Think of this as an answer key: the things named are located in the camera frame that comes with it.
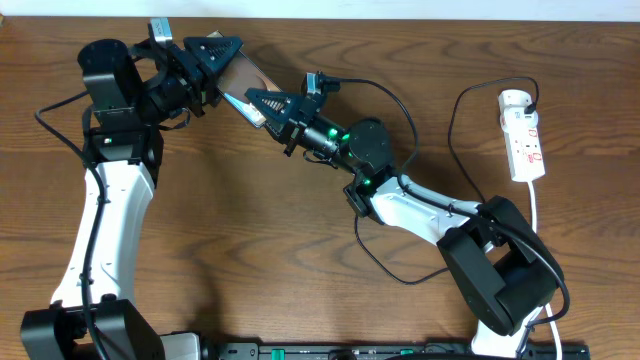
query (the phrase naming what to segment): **power strip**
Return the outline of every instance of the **power strip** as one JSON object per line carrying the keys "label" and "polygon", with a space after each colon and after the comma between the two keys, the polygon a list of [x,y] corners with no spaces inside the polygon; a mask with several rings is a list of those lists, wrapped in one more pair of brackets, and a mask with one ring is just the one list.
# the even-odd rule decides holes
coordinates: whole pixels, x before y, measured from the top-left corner
{"label": "power strip", "polygon": [[504,131],[511,179],[533,181],[545,174],[538,136],[538,112],[527,114],[531,95],[522,90],[505,90],[498,96],[500,126]]}

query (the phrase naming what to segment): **white background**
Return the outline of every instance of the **white background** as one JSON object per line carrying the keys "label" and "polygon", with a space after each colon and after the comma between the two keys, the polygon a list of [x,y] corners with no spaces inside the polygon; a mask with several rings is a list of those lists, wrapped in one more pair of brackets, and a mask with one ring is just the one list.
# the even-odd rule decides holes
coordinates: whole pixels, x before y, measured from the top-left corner
{"label": "white background", "polygon": [[4,15],[640,21],[640,0],[0,0]]}

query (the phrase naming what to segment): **smartphone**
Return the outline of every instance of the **smartphone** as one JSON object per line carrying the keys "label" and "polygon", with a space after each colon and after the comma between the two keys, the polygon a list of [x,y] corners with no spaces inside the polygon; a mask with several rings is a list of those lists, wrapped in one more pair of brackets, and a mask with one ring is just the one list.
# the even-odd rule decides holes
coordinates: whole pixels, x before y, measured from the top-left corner
{"label": "smartphone", "polygon": [[[222,37],[222,34],[216,31],[208,37]],[[218,90],[229,104],[249,120],[251,125],[261,128],[267,119],[244,96],[249,88],[282,91],[242,51],[238,51],[218,79]]]}

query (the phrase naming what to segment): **wooden table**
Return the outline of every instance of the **wooden table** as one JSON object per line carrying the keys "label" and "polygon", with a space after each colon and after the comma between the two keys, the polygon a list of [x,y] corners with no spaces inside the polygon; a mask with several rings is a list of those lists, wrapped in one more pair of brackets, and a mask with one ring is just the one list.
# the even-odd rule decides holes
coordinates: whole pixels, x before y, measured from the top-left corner
{"label": "wooden table", "polygon": [[[78,51],[102,38],[132,44],[147,19],[9,18],[0,29],[0,357],[24,358],[26,310],[45,308],[69,261],[84,202],[78,159],[33,119],[84,89]],[[282,88],[306,71],[358,76],[394,91],[416,119],[422,151],[410,175],[462,199],[475,194],[452,161],[446,131],[458,93],[530,75],[541,85],[547,175],[536,182],[540,234],[571,291],[565,341],[594,359],[640,357],[640,26],[470,21],[172,19],[175,39],[220,29]],[[142,65],[149,75],[150,66]],[[529,84],[509,86],[532,91]],[[454,143],[488,196],[528,211],[510,180],[496,96],[469,94]],[[88,99],[47,114],[81,143]],[[158,333],[200,330],[265,342],[469,339],[476,327],[449,274],[416,287],[389,279],[357,246],[342,187],[350,176],[306,163],[229,105],[167,133],[144,222],[136,277],[140,312]],[[399,161],[413,149],[397,106],[344,86],[326,114],[342,125],[384,119]],[[443,266],[402,230],[363,221],[361,235],[405,278]],[[561,296],[553,301],[559,309]],[[533,336],[550,340],[548,327]]]}

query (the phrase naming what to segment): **white cable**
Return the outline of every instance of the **white cable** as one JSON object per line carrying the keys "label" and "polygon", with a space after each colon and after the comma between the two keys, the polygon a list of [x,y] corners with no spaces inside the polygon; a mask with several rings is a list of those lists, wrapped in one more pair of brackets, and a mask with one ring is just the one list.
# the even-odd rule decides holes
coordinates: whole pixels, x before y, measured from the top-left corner
{"label": "white cable", "polygon": [[[533,188],[533,181],[527,181],[529,185],[529,201],[531,202],[531,228],[533,232],[538,232],[538,208],[536,206],[536,193]],[[544,306],[544,310],[547,312],[547,316],[552,316],[551,304]],[[562,343],[560,342],[560,333],[558,332],[558,326],[555,321],[549,322],[551,326],[551,333],[553,334],[553,342],[556,345],[556,360],[562,360]]]}

